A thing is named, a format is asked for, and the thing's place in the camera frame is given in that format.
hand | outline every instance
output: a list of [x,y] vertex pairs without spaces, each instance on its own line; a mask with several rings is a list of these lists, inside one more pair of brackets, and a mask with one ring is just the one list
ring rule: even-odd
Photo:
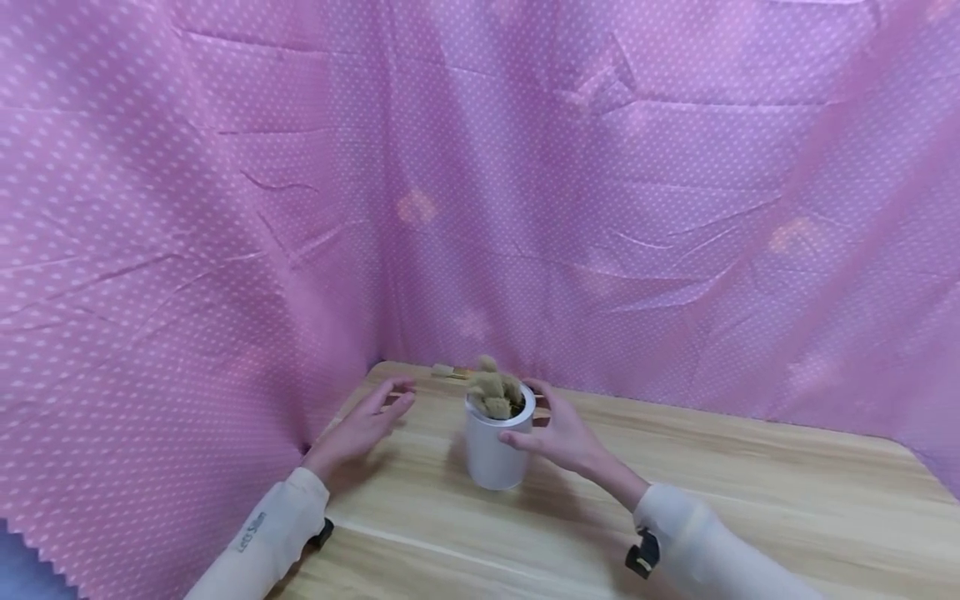
[[[396,399],[390,392],[402,392]],[[333,428],[324,432],[300,464],[327,483],[342,463],[364,456],[394,430],[397,420],[414,405],[414,380],[391,377],[360,400]]]
[[550,410],[549,418],[534,419],[533,433],[504,431],[500,442],[517,450],[539,454],[554,465],[571,470],[607,491],[631,513],[650,484],[607,450],[577,414],[577,409],[557,395],[548,383],[525,379],[524,383],[543,395],[540,408]]
[[557,467],[587,476],[592,466],[603,461],[610,452],[597,440],[577,409],[560,397],[550,384],[538,379],[524,379],[524,383],[542,394],[537,406],[550,411],[550,417],[534,419],[533,433],[504,431],[500,442],[517,450],[539,454]]

dried flower bunch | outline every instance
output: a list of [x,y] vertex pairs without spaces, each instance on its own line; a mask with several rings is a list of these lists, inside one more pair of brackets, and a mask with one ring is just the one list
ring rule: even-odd
[[507,420],[519,415],[524,403],[520,380],[499,372],[496,361],[486,354],[478,362],[480,371],[475,372],[467,384],[470,403],[490,419]]

wood grain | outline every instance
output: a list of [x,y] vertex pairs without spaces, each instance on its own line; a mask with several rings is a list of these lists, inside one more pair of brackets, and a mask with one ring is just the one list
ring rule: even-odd
[[[590,482],[534,460],[515,490],[473,485],[463,381],[381,363],[344,411],[394,374],[418,380],[417,404],[331,480],[333,537],[271,598],[673,598],[623,566],[630,515]],[[898,444],[564,395],[638,473],[701,496],[827,597],[960,598],[960,506]]]

pink curtain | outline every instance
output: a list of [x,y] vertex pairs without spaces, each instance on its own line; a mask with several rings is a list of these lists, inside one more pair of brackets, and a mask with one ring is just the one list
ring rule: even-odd
[[480,352],[959,493],[958,4],[16,3],[2,516],[183,595],[372,362]]

white sleeve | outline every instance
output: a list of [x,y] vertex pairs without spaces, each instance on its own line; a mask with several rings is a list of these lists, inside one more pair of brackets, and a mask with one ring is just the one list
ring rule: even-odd
[[206,570],[186,600],[263,600],[307,541],[324,528],[330,497],[312,472],[296,468],[256,505],[223,554]]
[[657,537],[656,570],[688,600],[822,600],[799,577],[727,529],[707,503],[655,484],[634,511]]

